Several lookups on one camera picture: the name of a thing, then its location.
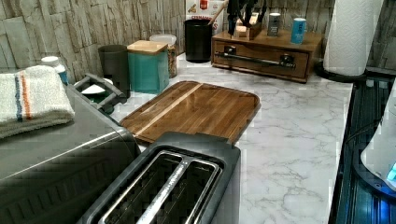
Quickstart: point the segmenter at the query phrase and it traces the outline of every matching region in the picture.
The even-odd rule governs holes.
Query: paper towel holder
[[[344,76],[336,73],[332,73],[329,71],[326,71],[323,67],[323,62],[318,62],[314,66],[315,72],[319,77],[323,77],[326,79],[329,79],[331,81],[336,81],[336,82],[342,82],[342,83],[352,83],[352,82],[358,82],[358,81],[365,81],[367,79],[367,69],[364,70],[364,73],[360,76]]]

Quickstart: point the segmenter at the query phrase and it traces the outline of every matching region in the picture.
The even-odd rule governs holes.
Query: striped towel
[[[66,123],[75,112],[55,69],[29,67],[0,74],[0,138]]]

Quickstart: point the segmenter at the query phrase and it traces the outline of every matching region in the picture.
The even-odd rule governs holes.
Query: wall
[[[101,75],[97,49],[167,33],[184,42],[180,0],[0,0],[0,69],[60,56],[72,81]]]
[[[284,29],[295,17],[307,18],[308,32],[327,34],[330,28],[334,0],[267,2],[267,12],[282,14]],[[101,74],[99,47],[162,32],[176,35],[182,52],[184,14],[182,0],[0,0],[0,71],[57,55],[71,79],[80,80],[86,72]],[[396,70],[395,52],[396,3],[385,0],[368,65]]]

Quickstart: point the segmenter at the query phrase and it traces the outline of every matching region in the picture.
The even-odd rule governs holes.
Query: stovetop
[[[353,152],[365,148],[375,133],[393,81],[372,72],[354,84],[329,223],[396,223],[396,201],[366,187],[352,164]]]

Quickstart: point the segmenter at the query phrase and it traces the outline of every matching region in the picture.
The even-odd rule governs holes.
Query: drawer
[[[216,52],[223,53],[226,47],[234,47],[236,56],[243,56],[251,59],[279,62],[282,55],[288,54],[294,58],[295,67],[284,67],[268,63],[258,63],[248,60],[224,58],[216,56]],[[286,77],[305,78],[309,55],[307,53],[287,51],[282,49],[271,49],[255,45],[245,45],[240,43],[230,43],[214,41],[213,50],[215,56],[213,63],[230,66],[231,68],[243,68],[257,71],[259,73]]]

